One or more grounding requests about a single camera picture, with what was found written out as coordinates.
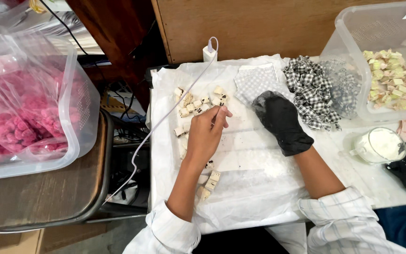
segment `white sleeve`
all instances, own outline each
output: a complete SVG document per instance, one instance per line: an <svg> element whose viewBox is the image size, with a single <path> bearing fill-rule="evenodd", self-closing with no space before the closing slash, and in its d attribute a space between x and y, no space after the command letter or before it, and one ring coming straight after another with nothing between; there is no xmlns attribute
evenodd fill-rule
<svg viewBox="0 0 406 254"><path fill-rule="evenodd" d="M308 253L406 253L386 240L379 218L354 187L320 199L300 199L303 214L316 226L309 231Z"/></svg>
<svg viewBox="0 0 406 254"><path fill-rule="evenodd" d="M200 242L197 226L175 216L161 201L151 211L142 229L127 245L123 254L192 253Z"/></svg>

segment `floor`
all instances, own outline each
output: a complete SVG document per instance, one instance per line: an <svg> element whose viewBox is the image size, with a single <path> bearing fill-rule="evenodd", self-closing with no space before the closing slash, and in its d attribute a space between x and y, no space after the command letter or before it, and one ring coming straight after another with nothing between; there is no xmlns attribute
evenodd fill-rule
<svg viewBox="0 0 406 254"><path fill-rule="evenodd" d="M48 254L121 254L136 234L146 227L145 217L110 222L108 232L48 252Z"/></svg>

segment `storage bin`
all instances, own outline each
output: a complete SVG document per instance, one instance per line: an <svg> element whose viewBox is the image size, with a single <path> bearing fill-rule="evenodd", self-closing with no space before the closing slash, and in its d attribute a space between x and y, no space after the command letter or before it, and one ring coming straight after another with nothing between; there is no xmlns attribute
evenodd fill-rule
<svg viewBox="0 0 406 254"><path fill-rule="evenodd" d="M351 95L353 100L350 102L354 107L345 110L344 104L339 104L341 96L332 92L333 109L350 119L360 117L371 122L405 120L406 110L375 109L374 103L368 102L372 76L363 51L392 49L400 52L406 60L406 2L346 8L336 17L335 27L319 60L330 62L327 73L334 80L332 89L345 84L351 86L351 92L344 94L343 99Z"/></svg>
<svg viewBox="0 0 406 254"><path fill-rule="evenodd" d="M61 37L48 37L64 55L63 94L59 98L59 120L68 142L68 149L61 158L38 162L16 160L0 165L0 178L56 170L71 164L88 153L95 144L98 130L100 95L77 61L76 48ZM70 108L78 112L78 120L71 120Z"/></svg>

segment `hand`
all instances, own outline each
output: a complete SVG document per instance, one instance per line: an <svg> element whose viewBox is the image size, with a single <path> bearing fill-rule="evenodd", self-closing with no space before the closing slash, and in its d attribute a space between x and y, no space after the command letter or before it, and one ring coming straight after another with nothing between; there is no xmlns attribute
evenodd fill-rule
<svg viewBox="0 0 406 254"><path fill-rule="evenodd" d="M265 91L253 101L253 108L262 125L277 139L285 156L308 150L314 140L299 124L297 109L283 95Z"/></svg>
<svg viewBox="0 0 406 254"><path fill-rule="evenodd" d="M194 116L190 125L185 161L192 161L197 168L205 167L216 152L223 128L228 128L226 117L233 114L226 106L214 106L205 113Z"/></svg>

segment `gloved hand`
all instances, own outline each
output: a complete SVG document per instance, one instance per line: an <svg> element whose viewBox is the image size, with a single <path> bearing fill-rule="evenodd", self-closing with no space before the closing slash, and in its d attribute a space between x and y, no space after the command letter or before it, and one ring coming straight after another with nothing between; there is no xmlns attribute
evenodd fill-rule
<svg viewBox="0 0 406 254"><path fill-rule="evenodd" d="M277 139L285 156L308 150L314 143L302 129L295 105L279 93L265 91L253 101L262 125Z"/></svg>

